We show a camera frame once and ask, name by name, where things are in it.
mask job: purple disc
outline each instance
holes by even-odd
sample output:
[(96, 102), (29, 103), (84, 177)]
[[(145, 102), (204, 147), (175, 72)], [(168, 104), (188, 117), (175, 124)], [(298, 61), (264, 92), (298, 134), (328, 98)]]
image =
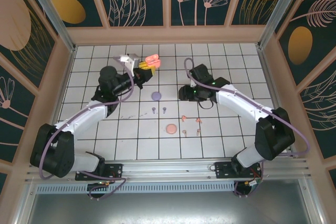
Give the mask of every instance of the purple disc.
[(161, 99), (161, 93), (160, 92), (152, 93), (152, 99), (153, 101), (159, 101)]

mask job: ventilation grille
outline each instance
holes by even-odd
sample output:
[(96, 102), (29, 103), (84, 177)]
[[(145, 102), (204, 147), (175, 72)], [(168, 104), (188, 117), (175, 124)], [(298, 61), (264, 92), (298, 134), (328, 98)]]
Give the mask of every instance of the ventilation grille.
[[(111, 192), (118, 184), (99, 188), (92, 193)], [(187, 182), (187, 183), (127, 183), (116, 193), (193, 193), (200, 191), (233, 191), (234, 182)], [(39, 185), (37, 194), (87, 194), (87, 184)]]

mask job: leaf drawing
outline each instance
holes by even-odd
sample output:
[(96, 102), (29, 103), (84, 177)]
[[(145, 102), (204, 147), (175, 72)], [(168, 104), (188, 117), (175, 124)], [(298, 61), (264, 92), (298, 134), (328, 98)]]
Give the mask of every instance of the leaf drawing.
[(305, 88), (301, 98), (314, 130), (336, 128), (336, 71), (324, 81)]
[(296, 19), (307, 17), (309, 26), (327, 27), (336, 17), (336, 0), (317, 0), (308, 10), (307, 14), (293, 18)]
[[(15, 81), (12, 80), (11, 78), (8, 78), (7, 82), (5, 80), (5, 78), (3, 76), (0, 77), (0, 109), (10, 109), (24, 117), (28, 117), (27, 115), (13, 109), (11, 107), (11, 99), (13, 97), (13, 93), (14, 93), (14, 87), (15, 87)], [(13, 127), (16, 127), (20, 130), (23, 130), (24, 127), (18, 125), (18, 124), (15, 124), (11, 121), (8, 121), (4, 118), (0, 118), (0, 121), (1, 122), (4, 122), (8, 125), (11, 125)]]
[(108, 19), (112, 26), (142, 26), (145, 17), (145, 0), (110, 0)]
[(110, 0), (110, 10), (108, 18), (109, 22), (112, 23), (113, 26), (119, 26), (120, 10), (118, 4), (116, 3), (116, 0)]

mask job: metal floor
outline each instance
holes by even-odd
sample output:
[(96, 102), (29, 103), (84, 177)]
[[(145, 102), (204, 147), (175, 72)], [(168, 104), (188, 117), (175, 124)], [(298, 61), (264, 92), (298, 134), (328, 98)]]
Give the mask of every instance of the metal floor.
[(264, 181), (249, 198), (220, 193), (37, 195), (29, 224), (306, 224), (295, 180)]

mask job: white grid floor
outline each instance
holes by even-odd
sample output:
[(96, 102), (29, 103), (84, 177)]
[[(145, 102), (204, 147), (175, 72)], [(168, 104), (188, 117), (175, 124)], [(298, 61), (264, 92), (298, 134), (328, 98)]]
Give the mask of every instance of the white grid floor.
[[(93, 125), (76, 142), (79, 151), (95, 152), (106, 160), (232, 157), (254, 143), (255, 125), (224, 106), (204, 110), (196, 102), (178, 101), (178, 89), (189, 84), (183, 61), (192, 57), (213, 77), (224, 77), (245, 95), (272, 107), (265, 76), (254, 44), (163, 44), (78, 47), (59, 120), (84, 107), (94, 95), (99, 71), (107, 64), (123, 69), (112, 59), (120, 54), (146, 57), (159, 54), (161, 67), (140, 90), (121, 103), (107, 119)], [(159, 91), (162, 99), (152, 101)], [(202, 102), (208, 108), (210, 102)], [(196, 123), (201, 118), (202, 124)], [(168, 124), (177, 132), (166, 133)]]

